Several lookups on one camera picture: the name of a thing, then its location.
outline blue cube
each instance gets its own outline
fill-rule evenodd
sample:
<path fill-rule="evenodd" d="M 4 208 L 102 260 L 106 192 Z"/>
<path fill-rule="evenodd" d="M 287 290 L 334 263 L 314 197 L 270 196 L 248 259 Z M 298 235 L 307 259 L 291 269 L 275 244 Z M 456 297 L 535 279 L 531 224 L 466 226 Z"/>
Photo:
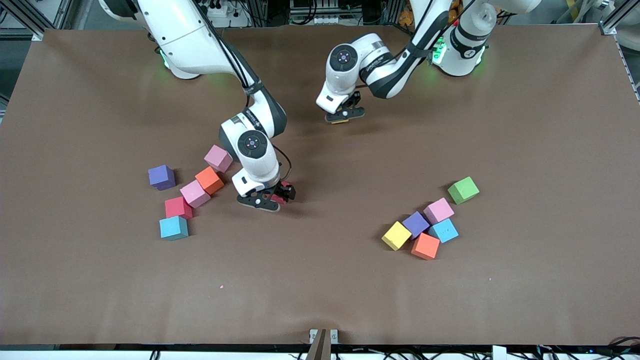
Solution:
<path fill-rule="evenodd" d="M 175 186 L 173 170 L 166 165 L 149 169 L 149 184 L 157 190 L 167 190 Z"/>
<path fill-rule="evenodd" d="M 406 220 L 402 222 L 402 225 L 411 231 L 411 240 L 413 240 L 429 227 L 429 222 L 425 220 L 419 211 L 416 211 L 410 217 L 406 218 Z"/>
<path fill-rule="evenodd" d="M 458 231 L 453 226 L 450 218 L 432 225 L 427 233 L 443 243 L 458 237 Z"/>
<path fill-rule="evenodd" d="M 187 220 L 175 216 L 160 220 L 160 237 L 165 240 L 178 240 L 189 236 Z"/>

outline red cube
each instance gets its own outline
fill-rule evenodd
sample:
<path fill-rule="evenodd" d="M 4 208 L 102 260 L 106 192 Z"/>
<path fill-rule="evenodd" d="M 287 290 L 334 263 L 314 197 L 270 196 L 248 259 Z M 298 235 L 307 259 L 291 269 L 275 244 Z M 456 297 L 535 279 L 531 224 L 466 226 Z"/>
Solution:
<path fill-rule="evenodd" d="M 436 258 L 440 240 L 427 234 L 420 234 L 413 243 L 411 253 L 425 260 L 433 260 Z"/>
<path fill-rule="evenodd" d="M 181 217 L 184 220 L 193 218 L 193 209 L 189 204 L 187 204 L 182 196 L 165 201 L 164 212 L 166 214 L 166 218 L 176 216 Z"/>

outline orange cube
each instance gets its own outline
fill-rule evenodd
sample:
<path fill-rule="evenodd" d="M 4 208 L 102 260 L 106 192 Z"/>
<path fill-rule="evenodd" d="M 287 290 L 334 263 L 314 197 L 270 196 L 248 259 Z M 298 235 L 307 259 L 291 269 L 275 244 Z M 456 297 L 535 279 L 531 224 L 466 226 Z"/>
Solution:
<path fill-rule="evenodd" d="M 211 167 L 207 167 L 198 173 L 198 175 L 196 175 L 196 180 L 209 195 L 213 195 L 214 192 L 222 189 L 225 185 L 225 183 L 223 183 L 220 177 L 216 174 L 216 171 Z"/>
<path fill-rule="evenodd" d="M 440 246 L 440 240 L 422 233 L 413 243 L 411 253 L 425 260 L 433 260 L 438 252 L 438 246 Z"/>

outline light blue cube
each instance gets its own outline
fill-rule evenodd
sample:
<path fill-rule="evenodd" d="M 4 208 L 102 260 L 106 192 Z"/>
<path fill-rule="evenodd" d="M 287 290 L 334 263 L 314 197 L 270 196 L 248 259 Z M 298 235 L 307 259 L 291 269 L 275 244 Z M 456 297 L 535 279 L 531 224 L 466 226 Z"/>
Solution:
<path fill-rule="evenodd" d="M 165 240 L 178 240 L 189 236 L 187 220 L 182 217 L 171 217 L 160 220 L 160 237 Z"/>
<path fill-rule="evenodd" d="M 458 237 L 458 231 L 456 227 L 453 226 L 450 218 L 432 225 L 427 233 L 443 243 Z"/>

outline yellow cube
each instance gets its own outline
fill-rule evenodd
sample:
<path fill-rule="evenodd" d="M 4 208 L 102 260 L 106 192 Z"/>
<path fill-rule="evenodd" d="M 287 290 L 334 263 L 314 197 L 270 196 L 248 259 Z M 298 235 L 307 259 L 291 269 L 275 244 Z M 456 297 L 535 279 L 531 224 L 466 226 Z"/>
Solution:
<path fill-rule="evenodd" d="M 407 230 L 402 224 L 396 221 L 396 223 L 387 231 L 382 237 L 382 240 L 387 243 L 393 250 L 400 249 L 402 245 L 411 236 L 411 231 Z"/>

